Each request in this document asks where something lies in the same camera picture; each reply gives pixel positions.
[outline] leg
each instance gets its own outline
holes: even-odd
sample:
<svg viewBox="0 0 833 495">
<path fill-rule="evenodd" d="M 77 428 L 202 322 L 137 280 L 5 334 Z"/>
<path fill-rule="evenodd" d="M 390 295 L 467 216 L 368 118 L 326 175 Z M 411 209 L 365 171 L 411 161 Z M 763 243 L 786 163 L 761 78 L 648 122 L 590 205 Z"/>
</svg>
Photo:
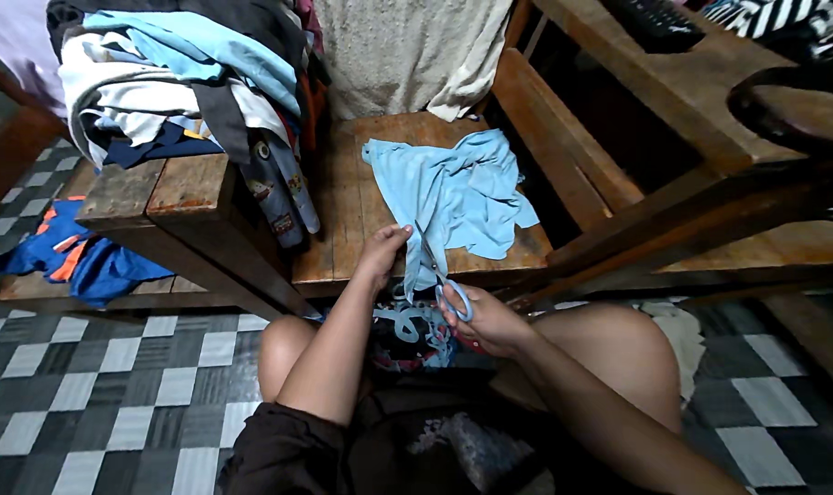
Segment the leg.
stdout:
<svg viewBox="0 0 833 495">
<path fill-rule="evenodd" d="M 309 321 L 291 315 L 275 319 L 263 330 L 257 377 L 265 402 L 272 402 L 279 395 L 291 367 L 312 342 L 315 332 Z"/>
<path fill-rule="evenodd" d="M 679 365 L 667 337 L 648 316 L 631 308 L 591 304 L 552 313 L 532 328 L 640 411 L 679 432 Z M 513 363 L 491 385 L 516 402 L 544 409 Z"/>
</svg>

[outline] person's right hand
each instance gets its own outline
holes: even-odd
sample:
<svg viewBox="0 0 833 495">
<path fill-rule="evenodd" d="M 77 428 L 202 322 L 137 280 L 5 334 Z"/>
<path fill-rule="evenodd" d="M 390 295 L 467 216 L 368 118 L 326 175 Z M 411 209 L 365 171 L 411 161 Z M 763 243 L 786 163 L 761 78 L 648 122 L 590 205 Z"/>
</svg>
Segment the person's right hand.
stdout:
<svg viewBox="0 0 833 495">
<path fill-rule="evenodd" d="M 486 352 L 500 358 L 513 358 L 520 344 L 535 335 L 535 330 L 489 292 L 463 284 L 459 286 L 471 301 L 474 317 L 467 323 L 461 321 L 442 301 L 444 320 L 466 338 L 476 340 Z M 465 302 L 449 284 L 444 286 L 444 297 L 455 309 L 466 312 Z"/>
</svg>

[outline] hand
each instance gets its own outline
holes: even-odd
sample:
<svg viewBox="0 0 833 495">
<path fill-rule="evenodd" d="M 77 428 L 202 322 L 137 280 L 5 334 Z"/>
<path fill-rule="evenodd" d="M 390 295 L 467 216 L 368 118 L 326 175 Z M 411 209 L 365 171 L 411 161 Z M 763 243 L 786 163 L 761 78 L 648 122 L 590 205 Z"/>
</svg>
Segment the hand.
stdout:
<svg viewBox="0 0 833 495">
<path fill-rule="evenodd" d="M 361 258 L 358 259 L 353 279 L 364 279 L 375 292 L 381 291 L 389 281 L 389 271 L 395 263 L 395 253 L 410 239 L 412 225 L 387 225 L 364 240 Z"/>
<path fill-rule="evenodd" d="M 500 358 L 513 358 L 519 352 L 520 344 L 536 335 L 535 330 L 520 316 L 489 292 L 463 284 L 459 286 L 471 301 L 474 317 L 467 323 L 460 321 L 456 313 L 441 301 L 444 320 L 466 338 L 477 340 L 486 352 Z M 463 314 L 466 312 L 465 301 L 449 284 L 444 286 L 444 297 L 455 309 Z"/>
</svg>

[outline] light blue fabric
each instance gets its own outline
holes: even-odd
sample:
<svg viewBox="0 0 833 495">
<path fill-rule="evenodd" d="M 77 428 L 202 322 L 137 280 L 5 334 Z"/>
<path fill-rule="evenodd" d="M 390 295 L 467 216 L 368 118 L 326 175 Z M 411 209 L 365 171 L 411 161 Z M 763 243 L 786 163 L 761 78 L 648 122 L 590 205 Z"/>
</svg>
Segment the light blue fabric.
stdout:
<svg viewBox="0 0 833 495">
<path fill-rule="evenodd" d="M 514 224 L 539 223 L 529 201 L 517 190 L 518 162 L 499 129 L 475 132 L 451 150 L 371 139 L 362 159 L 373 166 L 379 191 L 399 225 L 419 222 L 440 270 L 447 273 L 444 249 L 501 260 L 514 243 Z M 422 242 L 414 230 L 408 240 L 404 293 L 436 283 L 421 264 Z"/>
<path fill-rule="evenodd" d="M 255 39 L 193 12 L 98 11 L 83 27 L 126 29 L 126 35 L 150 62 L 168 67 L 179 79 L 219 79 L 233 67 L 270 98 L 300 116 L 294 98 L 294 68 Z"/>
</svg>

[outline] scissors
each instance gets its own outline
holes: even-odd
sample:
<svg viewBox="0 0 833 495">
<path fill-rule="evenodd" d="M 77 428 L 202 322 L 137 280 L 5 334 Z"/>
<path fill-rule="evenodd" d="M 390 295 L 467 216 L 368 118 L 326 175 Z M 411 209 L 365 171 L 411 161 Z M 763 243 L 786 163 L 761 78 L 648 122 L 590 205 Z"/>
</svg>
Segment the scissors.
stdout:
<svg viewBox="0 0 833 495">
<path fill-rule="evenodd" d="M 419 231 L 420 239 L 422 239 L 422 250 L 425 251 L 425 254 L 429 257 L 429 262 L 431 266 L 429 268 L 435 273 L 437 277 L 437 285 L 435 286 L 435 298 L 437 300 L 437 305 L 441 306 L 441 301 L 444 301 L 444 304 L 447 305 L 447 308 L 454 311 L 456 316 L 461 321 L 471 321 L 474 318 L 474 311 L 471 307 L 471 301 L 468 300 L 468 296 L 466 296 L 466 292 L 462 290 L 462 287 L 459 286 L 456 282 L 449 280 L 444 274 L 441 273 L 441 270 L 437 267 L 437 259 L 435 258 L 435 254 L 431 252 L 431 247 L 429 246 L 429 242 L 425 239 L 425 232 L 422 231 L 422 227 L 419 226 L 418 223 L 414 221 L 414 225 L 416 225 L 416 230 Z M 461 313 L 458 309 L 456 309 L 447 298 L 444 297 L 444 286 L 450 284 L 450 287 L 456 291 L 456 294 L 459 295 L 460 298 L 466 303 L 466 313 Z"/>
</svg>

